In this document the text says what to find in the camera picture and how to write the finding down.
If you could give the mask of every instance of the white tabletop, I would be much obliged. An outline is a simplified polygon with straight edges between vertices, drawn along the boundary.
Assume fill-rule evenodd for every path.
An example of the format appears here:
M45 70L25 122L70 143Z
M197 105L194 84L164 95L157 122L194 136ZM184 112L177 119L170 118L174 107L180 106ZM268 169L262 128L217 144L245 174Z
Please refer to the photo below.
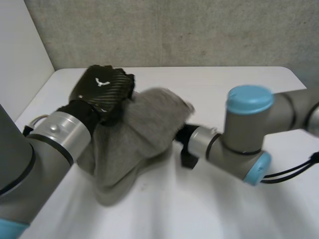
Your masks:
M55 72L16 121L20 129L34 117L67 104L85 69ZM126 68L136 90L166 87L193 103L190 122L223 130L228 91L242 84L273 92L304 88L282 67ZM272 172L305 162L319 141L301 130L266 136ZM22 239L315 239L319 238L317 167L277 185L252 187L204 160L181 168L174 143L167 163L141 175L128 195L112 207L95 198L90 178L74 165Z

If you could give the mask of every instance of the gray cloth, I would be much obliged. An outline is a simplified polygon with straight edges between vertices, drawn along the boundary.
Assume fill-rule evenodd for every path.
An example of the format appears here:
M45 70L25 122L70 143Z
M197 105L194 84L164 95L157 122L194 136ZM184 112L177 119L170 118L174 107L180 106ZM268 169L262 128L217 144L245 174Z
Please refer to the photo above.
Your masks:
M114 204L138 175L167 159L175 134L193 111L173 92L154 88L135 93L115 126L98 125L77 161L94 176L97 200Z

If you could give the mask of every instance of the robotic arm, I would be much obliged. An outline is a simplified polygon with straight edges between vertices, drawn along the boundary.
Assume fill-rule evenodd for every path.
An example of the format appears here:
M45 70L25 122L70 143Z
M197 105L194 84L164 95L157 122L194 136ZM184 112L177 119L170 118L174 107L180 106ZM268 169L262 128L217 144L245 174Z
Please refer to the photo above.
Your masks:
M0 107L0 238L22 234L89 144L97 123L113 125L121 117L133 88L133 75L92 66L73 89L70 103L27 137ZM198 158L206 158L256 185L271 162L262 150L265 135L303 128L319 136L317 91L273 95L262 87L241 86L229 92L226 106L224 134L195 125L178 132L184 166L192 168Z
M193 168L198 158L251 185L262 181L271 155L262 150L267 134L304 129L319 136L318 90L272 94L259 86L233 88L226 102L224 133L185 125L176 136L184 144L182 164Z
M113 125L132 96L134 76L91 66L59 108L24 137L0 106L0 239L19 237L91 141Z

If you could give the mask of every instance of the concrete wall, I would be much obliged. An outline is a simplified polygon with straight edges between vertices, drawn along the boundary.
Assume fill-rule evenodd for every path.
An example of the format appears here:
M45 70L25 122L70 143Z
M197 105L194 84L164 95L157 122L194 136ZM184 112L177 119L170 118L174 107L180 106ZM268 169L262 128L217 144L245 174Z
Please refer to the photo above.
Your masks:
M55 69L285 66L319 86L318 0L25 0Z

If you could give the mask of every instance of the black cable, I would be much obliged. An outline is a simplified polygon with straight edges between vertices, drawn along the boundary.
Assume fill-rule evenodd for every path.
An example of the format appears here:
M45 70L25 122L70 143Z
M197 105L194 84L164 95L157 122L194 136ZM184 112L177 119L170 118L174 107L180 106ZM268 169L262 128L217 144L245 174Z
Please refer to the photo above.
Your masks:
M274 173L274 174L266 175L264 178L278 177L278 176L280 176L280 175L283 175L283 174L286 174L286 173L290 173L290 172L292 172L292 171L295 171L295 170L297 170L297 169L300 169L300 168L306 166L306 165L309 164L309 163L311 163L311 159L309 159L307 162L304 162L304 163L301 164L301 165L298 165L298 166L296 166L296 167L294 167L294 168L291 168L291 169L288 169L288 170L286 170L286 171L282 171L282 172L280 172L280 173Z
M294 168L291 168L291 169L288 169L288 170L285 170L285 171L282 171L282 172L279 172L279 173L266 175L264 178L273 178L273 177L281 176L281 175L296 171L297 169L301 168L297 172L292 173L292 174L290 174L288 176L285 176L285 177L282 177L282 178L262 180L261 182L262 183L266 183L266 184L285 182L285 181L287 181L289 179L292 179L292 178L298 176L299 174L305 172L307 169L311 168L316 163L319 163L319 152L314 153L307 162L302 163L301 165L298 165L298 166L296 166Z
M315 165L314 163L310 163L310 164L306 165L304 168L300 169L299 171L292 173L291 175L288 175L286 177L278 178L278 179L262 180L261 182L266 183L266 184L285 182L285 181L292 179L292 178L298 176L299 174L305 172L307 169L309 169L310 167L312 167L314 165Z

